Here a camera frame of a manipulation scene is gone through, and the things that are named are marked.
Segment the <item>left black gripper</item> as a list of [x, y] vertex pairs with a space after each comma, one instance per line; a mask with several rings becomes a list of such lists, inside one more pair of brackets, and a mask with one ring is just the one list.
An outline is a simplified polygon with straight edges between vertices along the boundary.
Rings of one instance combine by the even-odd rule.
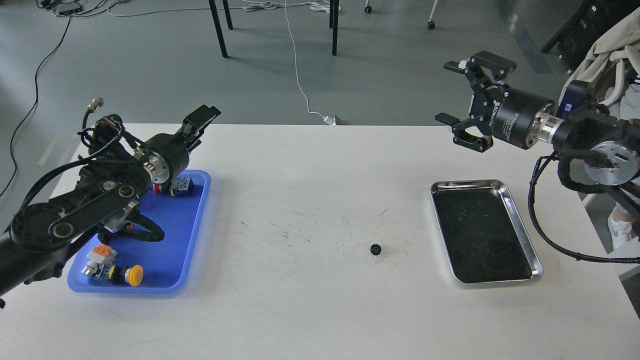
[[154, 184], [171, 185], [189, 164], [189, 154], [202, 143], [201, 137], [222, 112], [214, 105], [201, 105], [182, 121], [181, 133], [158, 133], [147, 139], [145, 170]]

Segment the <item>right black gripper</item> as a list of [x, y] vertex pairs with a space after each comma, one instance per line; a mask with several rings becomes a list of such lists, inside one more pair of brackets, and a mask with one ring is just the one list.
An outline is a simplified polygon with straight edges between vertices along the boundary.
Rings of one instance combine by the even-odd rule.
[[[435, 116], [435, 121], [451, 127], [456, 145], [484, 153], [494, 145], [493, 137], [522, 150], [537, 143], [535, 119], [538, 114], [552, 114], [555, 102], [506, 84], [508, 75], [517, 68], [514, 60], [480, 51], [466, 60], [448, 61], [443, 68], [464, 75], [473, 90], [471, 118], [460, 120], [446, 112]], [[467, 132], [472, 127], [482, 136]]]

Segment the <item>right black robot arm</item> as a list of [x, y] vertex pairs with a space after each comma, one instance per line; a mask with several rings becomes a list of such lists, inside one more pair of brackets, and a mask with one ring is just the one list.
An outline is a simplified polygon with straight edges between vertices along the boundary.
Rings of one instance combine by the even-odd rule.
[[553, 147], [540, 157], [529, 182], [527, 207], [532, 225], [556, 251], [578, 261], [599, 264], [638, 264], [638, 257], [600, 257], [566, 249], [547, 237], [535, 213], [535, 187], [551, 161], [557, 161], [557, 176], [563, 187], [584, 194], [608, 194], [615, 202], [639, 216], [639, 121], [619, 120], [605, 105], [592, 100], [585, 89], [574, 98], [569, 111], [556, 109], [544, 96], [516, 89], [506, 78], [516, 63], [483, 50], [443, 68], [464, 75], [472, 91], [468, 118], [461, 120], [445, 112], [436, 121], [449, 126], [453, 142], [483, 153], [494, 139], [521, 150], [542, 141]]

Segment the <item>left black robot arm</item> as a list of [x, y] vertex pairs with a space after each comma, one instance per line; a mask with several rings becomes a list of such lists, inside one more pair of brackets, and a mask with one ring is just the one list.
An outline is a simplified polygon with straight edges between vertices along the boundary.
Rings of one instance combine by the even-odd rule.
[[141, 214], [140, 201], [153, 187], [170, 189], [206, 127], [221, 114], [213, 105], [201, 105], [175, 133], [142, 141], [117, 114], [88, 126], [89, 115], [102, 104], [95, 98], [87, 107], [79, 132], [88, 155], [39, 178], [1, 233], [2, 295], [20, 284], [61, 277], [66, 263], [94, 236], [162, 241], [164, 230]]

